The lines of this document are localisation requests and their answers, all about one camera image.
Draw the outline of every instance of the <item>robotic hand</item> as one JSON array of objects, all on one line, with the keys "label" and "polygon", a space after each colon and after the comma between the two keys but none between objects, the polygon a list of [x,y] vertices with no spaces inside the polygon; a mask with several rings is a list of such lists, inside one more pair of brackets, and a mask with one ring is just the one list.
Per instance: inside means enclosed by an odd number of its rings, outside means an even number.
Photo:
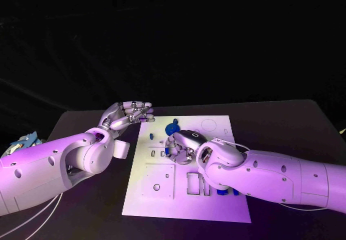
[{"label": "robotic hand", "polygon": [[27,209],[99,174],[112,157],[125,159],[130,144],[115,138],[130,124],[154,122],[151,103],[120,102],[98,126],[0,158],[0,216]]},{"label": "robotic hand", "polygon": [[[169,154],[170,144],[177,155]],[[239,152],[235,145],[246,151]],[[346,213],[346,166],[249,150],[219,138],[208,141],[190,130],[167,138],[166,157],[180,165],[196,159],[197,171],[218,190],[232,187],[274,203],[313,205]]]}]

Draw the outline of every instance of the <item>blue block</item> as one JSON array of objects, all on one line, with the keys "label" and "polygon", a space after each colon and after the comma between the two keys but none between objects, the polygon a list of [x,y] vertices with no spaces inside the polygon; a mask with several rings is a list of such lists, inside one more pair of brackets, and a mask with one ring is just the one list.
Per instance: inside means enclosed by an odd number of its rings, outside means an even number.
[{"label": "blue block", "polygon": [[226,189],[226,190],[219,190],[218,189],[218,195],[228,195],[229,194],[229,190]]},{"label": "blue block", "polygon": [[232,193],[233,193],[235,196],[239,195],[239,192],[235,189],[232,189]]}]

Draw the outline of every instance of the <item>rectangular slot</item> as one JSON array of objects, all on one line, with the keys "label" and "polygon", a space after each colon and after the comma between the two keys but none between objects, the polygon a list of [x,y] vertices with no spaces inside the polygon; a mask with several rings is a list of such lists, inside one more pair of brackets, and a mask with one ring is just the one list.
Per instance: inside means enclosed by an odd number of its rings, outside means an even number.
[{"label": "rectangular slot", "polygon": [[187,172],[187,194],[199,195],[200,194],[200,179],[199,174],[195,172]]},{"label": "rectangular slot", "polygon": [[205,178],[202,178],[203,180],[203,195],[205,196],[210,196],[210,186],[208,184],[208,181],[205,180]]}]

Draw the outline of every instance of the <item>circular hole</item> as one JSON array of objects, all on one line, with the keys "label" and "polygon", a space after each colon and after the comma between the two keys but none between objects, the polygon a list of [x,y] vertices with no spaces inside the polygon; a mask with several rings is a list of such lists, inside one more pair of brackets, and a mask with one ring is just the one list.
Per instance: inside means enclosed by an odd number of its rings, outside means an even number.
[{"label": "circular hole", "polygon": [[160,185],[156,184],[156,185],[153,186],[153,189],[154,189],[156,191],[158,191],[158,190],[160,190]]},{"label": "circular hole", "polygon": [[56,164],[55,158],[52,156],[47,158],[47,162],[52,166]]},{"label": "circular hole", "polygon": [[20,179],[22,178],[22,170],[16,169],[14,176]]}]

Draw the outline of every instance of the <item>dark gray table surface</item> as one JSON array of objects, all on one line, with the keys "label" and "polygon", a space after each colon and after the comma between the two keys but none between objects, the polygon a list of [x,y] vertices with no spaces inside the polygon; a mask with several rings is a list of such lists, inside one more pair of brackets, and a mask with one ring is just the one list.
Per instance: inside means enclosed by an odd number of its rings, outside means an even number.
[{"label": "dark gray table surface", "polygon": [[[102,112],[65,112],[47,140],[95,127]],[[254,150],[346,165],[346,143],[311,100],[154,107],[154,115],[229,115],[236,143]],[[122,216],[138,131],[140,124],[131,125],[118,138],[131,143],[127,159],[112,158],[105,171],[63,193],[56,211],[32,239],[346,239],[346,214],[331,210],[293,210],[248,196],[252,223]],[[0,234],[27,220],[46,204],[3,216]],[[52,208],[3,239],[24,239]]]}]

